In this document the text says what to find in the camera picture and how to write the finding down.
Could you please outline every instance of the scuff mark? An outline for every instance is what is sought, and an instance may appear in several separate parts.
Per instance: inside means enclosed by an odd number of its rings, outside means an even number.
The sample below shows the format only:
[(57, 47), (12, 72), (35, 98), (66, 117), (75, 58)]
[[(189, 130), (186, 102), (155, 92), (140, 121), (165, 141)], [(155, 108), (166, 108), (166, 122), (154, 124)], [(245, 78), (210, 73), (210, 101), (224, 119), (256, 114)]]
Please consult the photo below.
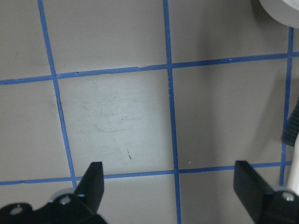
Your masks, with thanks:
[(132, 157), (131, 157), (131, 155), (130, 155), (130, 152), (129, 152), (129, 150), (127, 149), (127, 152), (128, 152), (128, 155), (129, 155), (129, 159), (131, 160), (132, 159)]
[(144, 67), (138, 67), (138, 69), (146, 69), (148, 67), (149, 67), (149, 65), (148, 66), (144, 66)]

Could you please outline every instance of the black plastic part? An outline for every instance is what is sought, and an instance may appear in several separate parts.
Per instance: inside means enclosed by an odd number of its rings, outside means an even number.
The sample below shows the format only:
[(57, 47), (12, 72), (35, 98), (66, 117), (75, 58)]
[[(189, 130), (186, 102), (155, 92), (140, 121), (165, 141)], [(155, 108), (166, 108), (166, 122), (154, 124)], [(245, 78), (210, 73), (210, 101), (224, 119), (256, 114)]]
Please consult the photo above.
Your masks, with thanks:
[(281, 140), (290, 146), (295, 145), (296, 138), (299, 133), (299, 99), (297, 100), (295, 109), (292, 111), (288, 119), (288, 123), (283, 130)]
[(234, 190), (256, 224), (299, 224), (298, 196), (286, 188), (275, 191), (246, 161), (235, 162)]
[(98, 215), (104, 193), (101, 162), (93, 162), (74, 194), (64, 194), (33, 211), (30, 204), (14, 203), (0, 210), (0, 224), (107, 224)]
[(85, 172), (75, 194), (92, 212), (97, 212), (104, 194), (103, 165), (92, 162)]

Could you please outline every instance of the white plastic base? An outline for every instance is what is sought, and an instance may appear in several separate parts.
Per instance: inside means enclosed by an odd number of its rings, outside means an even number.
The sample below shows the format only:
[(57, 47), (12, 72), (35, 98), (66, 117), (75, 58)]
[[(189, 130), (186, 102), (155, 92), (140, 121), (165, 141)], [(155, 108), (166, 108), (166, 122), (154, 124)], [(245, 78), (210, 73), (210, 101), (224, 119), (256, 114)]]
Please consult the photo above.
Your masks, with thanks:
[(299, 195), (299, 135), (294, 146), (294, 156), (286, 186)]
[(278, 22), (299, 28), (299, 0), (260, 0), (267, 13)]

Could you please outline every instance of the floor tile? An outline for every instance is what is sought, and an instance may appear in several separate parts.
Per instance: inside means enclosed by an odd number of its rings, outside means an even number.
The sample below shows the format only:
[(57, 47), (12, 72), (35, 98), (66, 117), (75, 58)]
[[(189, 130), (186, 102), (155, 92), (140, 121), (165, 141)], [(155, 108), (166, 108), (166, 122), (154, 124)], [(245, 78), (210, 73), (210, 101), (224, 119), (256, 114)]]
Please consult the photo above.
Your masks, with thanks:
[(164, 70), (59, 80), (75, 173), (173, 169)]
[(160, 0), (44, 1), (58, 73), (166, 63)]
[(180, 168), (279, 162), (286, 60), (174, 70)]
[(3, 85), (0, 105), (0, 180), (70, 176), (53, 83)]
[(71, 188), (71, 182), (31, 183), (0, 186), (0, 208), (11, 203), (29, 203), (34, 210), (43, 207), (57, 191)]
[(176, 224), (173, 175), (106, 179), (99, 214), (108, 223)]
[[(272, 186), (278, 185), (279, 168), (256, 171)], [(182, 223), (253, 223), (234, 192), (233, 178), (233, 170), (181, 174)]]
[(172, 61), (287, 52), (288, 27), (258, 0), (169, 0)]
[(0, 21), (0, 80), (50, 75), (37, 1), (2, 1)]

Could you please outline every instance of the blue tape line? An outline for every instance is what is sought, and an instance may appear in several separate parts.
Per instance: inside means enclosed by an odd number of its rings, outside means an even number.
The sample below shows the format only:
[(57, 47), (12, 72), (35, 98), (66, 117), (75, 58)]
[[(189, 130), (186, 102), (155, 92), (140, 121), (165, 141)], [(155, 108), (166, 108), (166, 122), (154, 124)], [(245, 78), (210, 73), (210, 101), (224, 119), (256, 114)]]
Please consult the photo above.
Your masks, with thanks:
[(151, 71), (151, 70), (163, 70), (167, 69), (167, 64), (150, 65), (147, 67), (127, 67), (127, 68), (115, 68), (115, 69), (102, 69), (92, 71), (77, 71), (57, 74), (57, 78), (70, 78), (70, 77), (83, 77), (83, 76), (96, 76), (101, 74), (119, 74), (126, 72), (138, 72), (138, 71)]
[[(290, 166), (292, 162), (285, 162), (286, 166)], [(256, 163), (252, 164), (253, 168), (266, 168), (266, 167), (280, 167), (280, 162), (270, 162), (270, 163)], [(160, 170), (160, 171), (149, 171), (149, 172), (139, 172), (139, 173), (126, 173), (126, 174), (109, 174), (104, 175), (105, 179), (117, 179), (117, 178), (127, 178), (127, 177), (139, 177), (139, 176), (156, 176), (156, 175), (173, 175), (179, 174), (191, 174), (191, 173), (202, 173), (202, 172), (212, 172), (221, 170), (233, 170), (234, 166), (222, 166), (222, 167), (205, 167), (205, 168), (194, 168), (194, 169), (180, 169), (180, 170)], [(81, 176), (75, 177), (76, 181), (80, 181)], [(59, 178), (46, 178), (46, 179), (34, 179), (34, 180), (19, 180), (19, 181), (2, 181), (0, 185), (15, 185), (21, 183), (49, 183), (49, 182), (67, 182), (72, 181), (71, 177), (59, 177)]]
[[(284, 109), (284, 126), (286, 127), (288, 122), (289, 104), (290, 104), (290, 90), (292, 81), (292, 55), (293, 55), (293, 28), (289, 28), (289, 39), (288, 39), (288, 57), (285, 77), (285, 109)], [(279, 176), (279, 185), (283, 186), (285, 182), (285, 156), (286, 156), (286, 144), (282, 143), (281, 146), (281, 167)]]
[(196, 62), (174, 63), (172, 64), (172, 67), (176, 69), (176, 68), (198, 67), (198, 66), (215, 65), (215, 64), (273, 60), (273, 59), (287, 58), (287, 56), (288, 56), (287, 54), (273, 54), (273, 55), (232, 57), (232, 58), (223, 58), (223, 59), (215, 59), (215, 60), (196, 61)]
[(38, 77), (0, 80), (0, 85), (34, 83), (34, 82), (48, 81), (48, 80), (52, 80), (52, 76), (38, 76)]
[(43, 29), (43, 38), (44, 42), (46, 45), (46, 50), (47, 50), (47, 55), (48, 55), (48, 61), (50, 65), (50, 71), (53, 76), (56, 75), (55, 67), (54, 67), (54, 60), (52, 56), (52, 51), (51, 51), (51, 45), (50, 45), (50, 40), (49, 40), (49, 35), (48, 35), (48, 28), (47, 28), (47, 22), (46, 22), (46, 16), (43, 8), (43, 0), (37, 0), (39, 12), (40, 12), (40, 18), (41, 18), (41, 24), (42, 24), (42, 29)]
[(32, 183), (51, 183), (51, 182), (67, 182), (71, 181), (70, 177), (61, 178), (47, 178), (47, 179), (35, 179), (35, 180), (21, 180), (21, 181), (2, 181), (0, 185), (16, 185), (16, 184), (32, 184)]
[(51, 50), (51, 45), (50, 45), (50, 40), (49, 40), (49, 35), (48, 35), (47, 22), (46, 22), (45, 12), (44, 12), (44, 8), (43, 8), (43, 1), (37, 0), (37, 3), (38, 3), (39, 11), (40, 11), (41, 24), (42, 24), (42, 29), (43, 29), (43, 37), (44, 37), (50, 71), (51, 71), (53, 84), (54, 84), (54, 90), (55, 90), (58, 112), (59, 112), (59, 117), (60, 117), (62, 136), (64, 139), (66, 157), (67, 157), (67, 161), (69, 164), (71, 181), (72, 181), (73, 187), (75, 188), (77, 186), (76, 176), (75, 176), (74, 166), (73, 166), (73, 162), (72, 162), (72, 158), (71, 158), (71, 150), (70, 150), (69, 140), (67, 137), (66, 127), (65, 127), (64, 114), (63, 114), (63, 110), (62, 110), (62, 106), (61, 106), (59, 85), (58, 85), (58, 80), (56, 77), (56, 71), (55, 71), (55, 67), (54, 67), (54, 60), (53, 60), (53, 56), (52, 56), (52, 50)]
[(166, 43), (166, 58), (168, 73), (168, 86), (169, 86), (169, 105), (170, 105), (170, 118), (171, 118), (171, 135), (172, 135), (172, 152), (173, 152), (173, 168), (174, 168), (174, 184), (176, 193), (176, 207), (177, 207), (177, 223), (182, 223), (181, 217), (181, 199), (179, 188), (179, 172), (178, 172), (178, 147), (177, 147), (177, 131), (176, 131), (176, 118), (174, 107), (174, 93), (173, 93), (173, 75), (172, 75), (172, 56), (171, 56), (171, 33), (169, 21), (169, 6), (168, 0), (163, 0), (164, 12), (164, 28), (165, 28), (165, 43)]
[[(253, 168), (265, 168), (265, 167), (280, 167), (280, 162), (270, 162), (270, 163), (257, 163), (251, 164)], [(222, 166), (222, 167), (205, 167), (205, 168), (195, 168), (195, 169), (180, 169), (180, 174), (191, 174), (191, 173), (203, 173), (211, 171), (222, 171), (222, 170), (234, 170), (235, 166)]]
[(151, 171), (151, 172), (128, 173), (128, 174), (109, 174), (109, 175), (104, 175), (104, 178), (115, 179), (115, 178), (137, 177), (137, 176), (168, 175), (168, 174), (174, 174), (174, 170)]
[[(299, 52), (292, 53), (292, 57), (298, 57), (298, 56), (299, 56)], [(66, 72), (66, 73), (56, 74), (56, 77), (58, 79), (61, 79), (61, 78), (71, 78), (71, 77), (96, 76), (96, 75), (101, 75), (101, 74), (119, 74), (119, 73), (126, 73), (126, 72), (164, 70), (164, 69), (170, 69), (170, 68), (177, 69), (177, 68), (198, 67), (198, 66), (215, 65), (215, 64), (273, 60), (273, 59), (283, 59), (283, 58), (288, 58), (288, 54), (232, 57), (232, 58), (223, 58), (223, 59), (215, 59), (215, 60), (182, 62), (182, 63), (174, 63), (174, 64), (157, 64), (157, 65), (150, 65), (150, 66), (142, 67), (142, 68), (127, 67), (127, 68), (114, 68), (114, 69), (103, 69), (103, 70), (92, 70), (92, 71)], [(51, 80), (51, 79), (52, 79), (52, 76), (7, 79), (7, 80), (0, 80), (0, 85), (40, 82), (40, 81), (47, 81), (47, 80)]]

